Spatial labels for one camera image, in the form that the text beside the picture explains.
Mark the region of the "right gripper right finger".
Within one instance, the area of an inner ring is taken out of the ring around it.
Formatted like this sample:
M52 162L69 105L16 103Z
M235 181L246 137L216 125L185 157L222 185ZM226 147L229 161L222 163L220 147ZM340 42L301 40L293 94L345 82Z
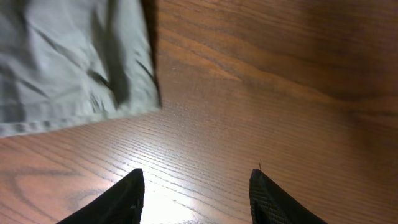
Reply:
M253 224L326 224L259 169L249 179L249 200Z

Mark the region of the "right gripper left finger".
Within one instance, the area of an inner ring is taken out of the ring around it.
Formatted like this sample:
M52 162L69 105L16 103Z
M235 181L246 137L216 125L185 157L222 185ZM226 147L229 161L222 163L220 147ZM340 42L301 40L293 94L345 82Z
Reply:
M58 224L140 224L144 191L143 171L134 169L98 198Z

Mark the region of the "khaki green shorts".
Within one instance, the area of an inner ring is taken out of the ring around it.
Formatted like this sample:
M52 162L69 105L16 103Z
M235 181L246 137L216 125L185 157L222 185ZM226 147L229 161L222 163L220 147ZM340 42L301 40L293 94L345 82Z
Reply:
M1 136L160 106L142 1L1 2Z

